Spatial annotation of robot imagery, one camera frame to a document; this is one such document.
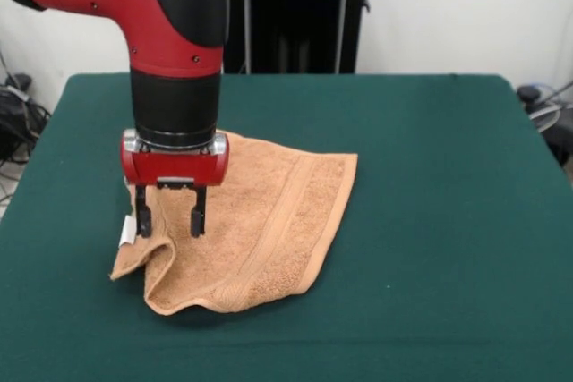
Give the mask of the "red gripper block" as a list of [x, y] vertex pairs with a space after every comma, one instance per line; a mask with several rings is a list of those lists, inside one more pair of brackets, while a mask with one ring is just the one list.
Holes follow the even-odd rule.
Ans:
[[135, 186], [136, 233], [149, 238], [151, 211], [146, 203], [146, 186], [198, 187], [191, 211], [191, 236], [205, 234], [207, 188], [220, 185], [227, 172], [230, 144], [223, 132], [196, 149], [160, 149], [142, 140], [137, 131], [127, 129], [121, 142], [121, 163], [125, 182]]

